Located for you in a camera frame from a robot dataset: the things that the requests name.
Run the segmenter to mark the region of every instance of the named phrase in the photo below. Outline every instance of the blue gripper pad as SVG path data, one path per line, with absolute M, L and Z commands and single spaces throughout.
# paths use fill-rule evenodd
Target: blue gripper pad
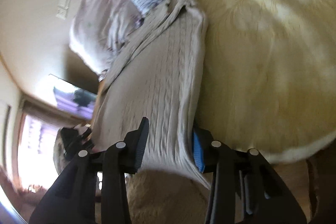
M 194 161 L 196 166 L 198 167 L 198 170 L 202 173 L 205 169 L 203 149 L 196 133 L 193 133 L 193 140 Z

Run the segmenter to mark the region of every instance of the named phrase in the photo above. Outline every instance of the bed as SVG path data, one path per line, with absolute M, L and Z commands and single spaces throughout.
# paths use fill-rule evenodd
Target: bed
M 105 56 L 92 68 L 105 77 L 92 135 L 100 150 L 147 116 L 142 168 L 209 187 L 192 159 L 194 121 L 231 148 L 255 147 L 272 163 L 305 159 L 335 139 L 336 0 L 122 3 L 132 16 L 118 21 L 128 27 L 121 39 L 76 38 L 88 45 L 83 59 L 101 63 Z M 111 24 L 104 26 L 110 34 Z

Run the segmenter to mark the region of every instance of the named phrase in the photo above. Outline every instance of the window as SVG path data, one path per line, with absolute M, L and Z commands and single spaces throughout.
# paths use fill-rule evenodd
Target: window
M 53 147 L 58 127 L 25 116 L 21 143 L 18 147 L 18 173 L 22 187 L 50 186 L 58 174 L 53 162 Z
M 101 190 L 101 187 L 102 187 L 102 184 L 103 184 L 103 173 L 102 172 L 98 172 L 97 173 L 97 177 L 98 177 L 98 180 L 99 180 L 98 187 L 99 187 L 99 190 Z

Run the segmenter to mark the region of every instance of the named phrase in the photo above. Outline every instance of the cream comforter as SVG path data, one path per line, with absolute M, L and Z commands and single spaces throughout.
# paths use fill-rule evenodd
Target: cream comforter
M 198 0 L 209 19 L 196 121 L 271 162 L 336 136 L 336 0 Z

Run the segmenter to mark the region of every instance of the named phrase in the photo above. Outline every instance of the wooden floor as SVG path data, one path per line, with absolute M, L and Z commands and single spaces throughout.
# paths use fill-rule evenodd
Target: wooden floor
M 303 209 L 307 221 L 310 221 L 309 178 L 305 160 L 273 167 Z

